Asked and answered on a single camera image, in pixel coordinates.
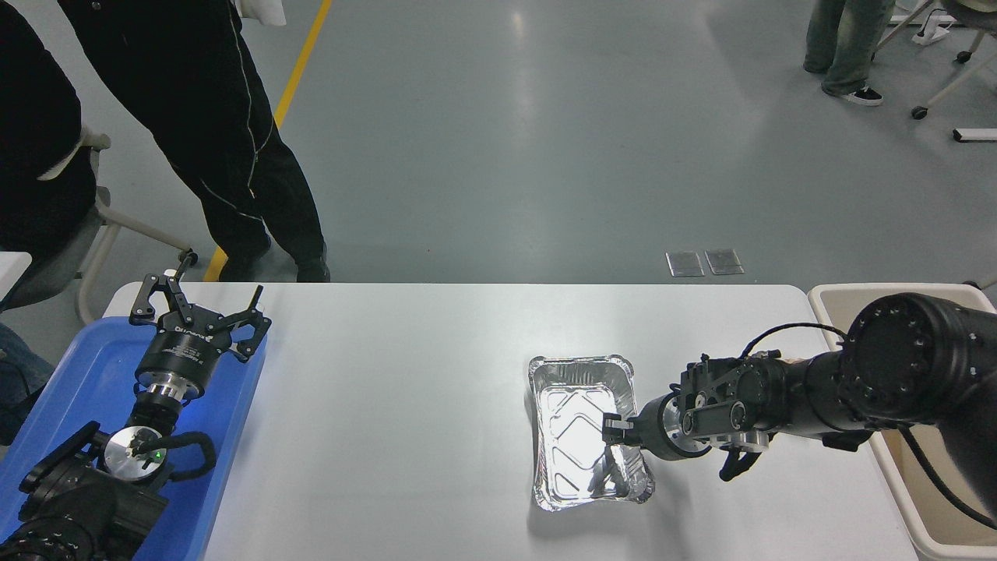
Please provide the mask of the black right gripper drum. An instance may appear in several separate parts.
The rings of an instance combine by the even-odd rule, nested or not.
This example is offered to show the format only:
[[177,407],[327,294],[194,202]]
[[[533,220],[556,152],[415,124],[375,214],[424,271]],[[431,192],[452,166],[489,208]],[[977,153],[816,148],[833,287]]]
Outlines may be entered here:
[[628,419],[632,427],[627,430],[627,445],[650,451],[662,460],[671,459],[670,440],[663,422],[663,414],[670,399],[652,399],[637,416]]

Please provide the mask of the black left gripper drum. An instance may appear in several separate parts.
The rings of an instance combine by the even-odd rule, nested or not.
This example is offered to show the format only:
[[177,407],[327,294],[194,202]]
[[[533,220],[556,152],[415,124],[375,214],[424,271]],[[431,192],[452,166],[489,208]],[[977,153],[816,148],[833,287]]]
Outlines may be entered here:
[[229,347],[229,335],[209,333],[210,324],[218,324],[220,315],[209,309],[193,309],[193,323],[184,324],[180,312],[167,312],[157,320],[152,344],[136,369],[136,380],[152,386],[157,377],[174,374],[190,386],[205,390],[210,383],[221,352]]

